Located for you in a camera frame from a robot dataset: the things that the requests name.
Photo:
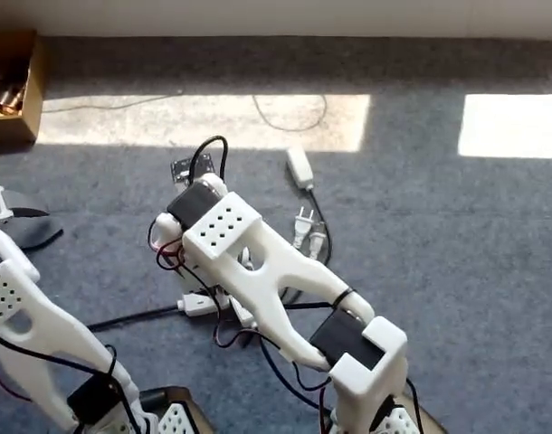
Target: power cord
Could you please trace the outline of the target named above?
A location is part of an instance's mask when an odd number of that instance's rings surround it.
[[[156,309],[146,310],[144,312],[138,312],[127,316],[120,316],[107,321],[101,321],[99,323],[89,324],[87,328],[93,333],[105,332],[114,327],[124,326],[132,323],[138,323],[140,321],[149,321],[151,319],[158,319],[163,316],[176,314],[178,312],[177,305],[170,305],[165,307],[158,307]]]
[[[411,393],[413,394],[414,415],[417,418],[417,428],[419,429],[420,434],[424,434],[423,421],[421,420],[421,406],[419,405],[419,396],[417,395],[417,390],[414,387],[413,382],[409,378],[406,379],[406,383],[409,385]]]
[[[324,216],[324,213],[320,209],[319,201],[316,199],[316,196],[314,195],[314,189],[310,188],[309,190],[307,190],[307,194],[310,198],[310,201],[312,202],[312,206],[314,206],[314,209],[319,215],[320,221],[324,225],[324,232],[326,233],[326,236],[327,236],[327,255],[322,261],[322,263],[328,266],[328,263],[332,259],[332,237],[330,236],[330,230],[328,229],[328,222],[326,217]]]
[[[220,348],[229,348],[230,346],[232,346],[236,340],[238,339],[239,336],[241,335],[245,335],[245,334],[253,334],[253,335],[257,335],[259,336],[261,339],[260,339],[260,346],[261,346],[261,349],[262,349],[262,353],[264,354],[264,357],[266,358],[266,362],[268,362],[268,365],[271,367],[272,371],[274,372],[274,374],[276,375],[276,377],[280,380],[280,382],[284,385],[284,387],[289,391],[291,392],[294,396],[296,396],[299,400],[305,402],[307,405],[309,405],[310,407],[312,407],[313,409],[317,410],[319,408],[318,404],[316,404],[315,402],[311,401],[310,399],[308,399],[306,396],[304,396],[302,393],[298,392],[289,382],[288,380],[286,380],[286,378],[282,375],[282,373],[280,372],[280,370],[278,369],[278,366],[276,366],[276,363],[273,361],[271,355],[270,355],[270,352],[268,351],[268,349],[266,348],[266,345],[264,343],[264,341],[270,343],[272,346],[274,346],[276,349],[280,350],[279,346],[273,342],[270,338],[268,338],[267,336],[263,335],[262,333],[260,333],[258,330],[255,330],[255,329],[252,329],[252,328],[242,328],[240,329],[231,339],[228,340],[228,342],[226,343],[222,343],[220,341],[220,338],[219,338],[219,330],[220,330],[220,325],[222,323],[222,309],[220,307],[220,303],[217,301],[217,298],[215,297],[215,294],[213,292],[213,290],[211,288],[209,288],[205,282],[196,274],[194,273],[193,270],[191,270],[190,268],[186,267],[186,266],[182,266],[182,268],[187,271],[189,274],[191,274],[199,283],[200,285],[202,285],[202,288],[204,288],[206,290],[206,292],[208,293],[209,297],[214,301],[214,304],[216,306],[216,309],[217,309],[217,316],[218,316],[218,320],[217,320],[217,323],[214,327],[214,333],[213,333],[213,339],[214,339],[214,342],[216,345],[218,345]],[[292,363],[292,365],[294,366],[294,369],[296,371],[296,378],[298,379],[299,381],[299,385],[300,387],[302,387],[304,390],[308,391],[308,392],[312,392],[312,391],[315,391],[317,389],[319,389],[320,387],[323,387],[324,385],[328,384],[329,382],[329,379],[327,379],[326,381],[324,381],[322,384],[319,384],[318,386],[313,386],[313,387],[307,387],[303,384],[303,382],[300,380],[300,370],[299,370],[299,367],[298,365],[294,362]]]
[[[256,111],[258,112],[258,115],[264,121],[264,123],[269,127],[277,129],[279,131],[284,131],[286,133],[303,133],[304,131],[310,131],[311,129],[314,129],[317,126],[319,126],[328,113],[327,97],[324,95],[319,95],[319,96],[322,99],[322,112],[320,113],[319,117],[316,119],[315,122],[308,125],[307,127],[302,127],[302,128],[286,128],[286,127],[279,127],[278,125],[273,124],[272,122],[270,122],[270,120],[266,117],[266,115],[260,108],[260,104],[258,103],[258,98],[256,97],[256,95],[252,95],[252,101],[254,103],[254,106],[256,107]]]
[[[27,398],[26,396],[22,395],[21,393],[15,392],[13,389],[8,387],[0,378],[0,388],[6,392],[7,394],[11,395],[12,397],[16,398],[17,400],[26,401],[26,402],[33,402],[31,398]]]
[[[4,348],[14,351],[19,354],[27,355],[29,357],[44,360],[45,362],[58,364],[60,366],[65,366],[68,368],[72,368],[76,371],[80,371],[82,373],[88,373],[90,375],[100,375],[100,376],[108,376],[109,377],[109,383],[115,388],[116,392],[118,393],[119,397],[121,398],[121,404],[123,405],[123,409],[125,410],[129,423],[131,423],[131,426],[135,432],[141,432],[139,429],[139,425],[137,421],[135,420],[135,416],[133,415],[133,411],[131,410],[131,406],[129,405],[129,401],[127,399],[127,396],[125,395],[125,391],[123,390],[123,387],[121,386],[121,383],[117,380],[117,378],[113,377],[113,370],[115,369],[115,364],[117,361],[117,352],[115,352],[115,348],[113,346],[109,345],[111,348],[111,351],[113,352],[113,360],[111,362],[111,365],[109,367],[109,370],[104,373],[103,371],[100,371],[95,368],[91,368],[89,366],[86,366],[81,363],[72,362],[71,360],[63,359],[61,357],[56,357],[54,355],[48,355],[43,353],[38,353],[33,350],[29,350],[27,348],[22,348],[22,346],[15,345],[11,342],[8,342],[3,337],[0,336],[0,345]]]
[[[228,141],[225,139],[224,136],[213,136],[208,138],[202,145],[200,145],[194,152],[194,155],[192,156],[192,161],[189,163],[189,173],[187,175],[187,182],[191,185],[194,183],[195,178],[195,165],[197,164],[197,159],[199,158],[200,154],[204,152],[204,149],[206,149],[208,146],[213,144],[213,142],[220,141],[222,142],[222,147],[224,148],[224,151],[222,152],[222,161],[220,162],[220,178],[224,179],[225,174],[225,162],[228,159]]]

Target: white plastic frame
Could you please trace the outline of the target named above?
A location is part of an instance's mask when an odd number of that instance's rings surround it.
[[[113,356],[80,321],[57,307],[34,283],[39,272],[14,242],[0,231],[0,336],[6,341],[42,354],[62,353],[84,361],[88,366],[106,372]],[[26,331],[15,330],[9,320],[23,311],[31,320]],[[13,380],[61,429],[74,429],[77,421],[66,397],[56,387],[47,362],[23,355],[0,345],[0,363]],[[120,382],[129,403],[137,408],[139,390],[129,374],[117,363],[113,376]],[[118,405],[100,422],[108,425],[120,418]],[[144,413],[138,406],[136,418],[143,431]]]
[[[195,258],[253,315],[258,328],[281,348],[284,357],[320,370],[329,369],[322,354],[292,327],[279,291],[298,288],[334,303],[348,288],[347,283],[294,249],[234,192],[184,233],[183,245],[186,254]],[[250,249],[253,257],[263,260],[258,269],[247,269],[237,260],[244,247]],[[355,292],[346,296],[340,306],[365,324],[375,315]]]
[[[402,393],[408,370],[403,330],[377,316],[362,336],[385,352],[378,364],[369,370],[352,355],[344,354],[328,373],[338,395],[338,425],[342,432],[351,434],[368,434],[386,397]]]

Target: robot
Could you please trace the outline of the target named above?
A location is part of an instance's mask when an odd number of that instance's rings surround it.
[[[220,177],[204,174],[192,180],[154,224],[158,255],[167,255],[178,266],[197,264],[241,305],[257,325],[256,333],[283,357],[328,373],[338,402],[331,425],[321,423],[322,433],[420,432],[393,401],[407,379],[405,333],[375,316],[332,271],[290,246],[242,197],[228,192]],[[244,250],[262,260],[259,268],[242,260]],[[116,355],[47,298],[37,287],[37,269],[1,230],[0,258],[0,363],[52,422],[72,433],[198,432],[186,425],[189,418],[182,417],[185,408],[179,404],[161,418],[144,410],[138,387]],[[290,323],[279,298],[284,287],[321,296],[333,308],[309,341]],[[13,327],[19,311],[31,319],[26,332]],[[59,352],[86,364],[49,355]],[[65,398],[53,381],[53,363],[90,378]]]

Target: red wire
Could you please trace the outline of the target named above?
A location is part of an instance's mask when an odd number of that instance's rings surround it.
[[[21,395],[20,393],[17,393],[13,390],[11,390],[6,384],[3,383],[3,381],[0,379],[0,388],[3,389],[6,393],[13,396],[17,400],[26,401],[26,402],[33,402],[30,398],[27,398],[24,395]]]

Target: black cable tie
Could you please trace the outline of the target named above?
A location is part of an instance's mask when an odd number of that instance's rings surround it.
[[[342,294],[340,294],[336,300],[334,300],[334,303],[332,304],[332,308],[333,309],[338,309],[338,306],[340,305],[340,303],[342,303],[342,300],[344,300],[348,294],[350,294],[351,292],[356,292],[353,288],[349,287],[347,289],[345,289],[343,291]]]

